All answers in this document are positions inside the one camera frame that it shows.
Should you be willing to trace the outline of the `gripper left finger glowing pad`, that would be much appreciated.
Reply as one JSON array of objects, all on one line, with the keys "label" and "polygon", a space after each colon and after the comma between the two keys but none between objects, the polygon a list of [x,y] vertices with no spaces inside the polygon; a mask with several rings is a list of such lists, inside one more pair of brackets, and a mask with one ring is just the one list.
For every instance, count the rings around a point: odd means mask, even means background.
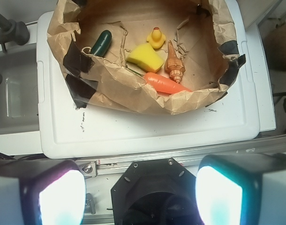
[{"label": "gripper left finger glowing pad", "polygon": [[85,196],[72,160],[0,161],[0,225],[79,225]]}]

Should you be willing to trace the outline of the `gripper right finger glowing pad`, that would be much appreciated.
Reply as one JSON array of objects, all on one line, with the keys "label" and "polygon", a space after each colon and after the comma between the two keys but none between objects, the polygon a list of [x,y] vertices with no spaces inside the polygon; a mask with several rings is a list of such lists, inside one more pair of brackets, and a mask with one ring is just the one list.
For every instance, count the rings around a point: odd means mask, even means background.
[{"label": "gripper right finger glowing pad", "polygon": [[210,154],[196,175],[206,225],[286,225],[286,154]]}]

